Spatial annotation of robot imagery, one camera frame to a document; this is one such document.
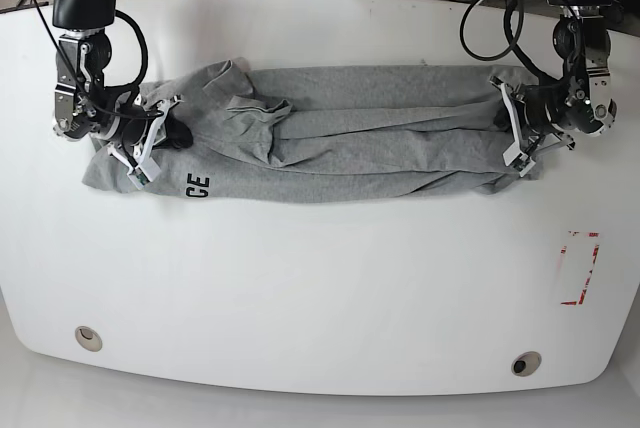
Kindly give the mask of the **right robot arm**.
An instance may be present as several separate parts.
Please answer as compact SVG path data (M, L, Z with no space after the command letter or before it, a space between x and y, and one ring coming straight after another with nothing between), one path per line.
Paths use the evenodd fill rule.
M106 34L115 20L134 32L141 54L137 76L108 86L104 70L112 58ZM138 23L116 7L116 0L54 0L52 23L63 30L55 40L57 84L54 129L68 140L86 136L106 141L116 155L139 173L155 148L186 149L193 135L172 115L179 98L146 102L140 91L149 51Z

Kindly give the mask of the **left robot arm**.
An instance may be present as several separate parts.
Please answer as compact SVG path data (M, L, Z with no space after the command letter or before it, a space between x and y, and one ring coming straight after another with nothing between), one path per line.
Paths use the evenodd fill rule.
M563 11L553 30L553 46L563 64L561 77L543 72L515 47L514 54L537 84L511 87L497 77L491 80L501 93L514 138L503 160L521 176L533 169L543 153L573 148L572 132L604 133L617 113L608 66L611 41L600 13L613 0L547 2Z

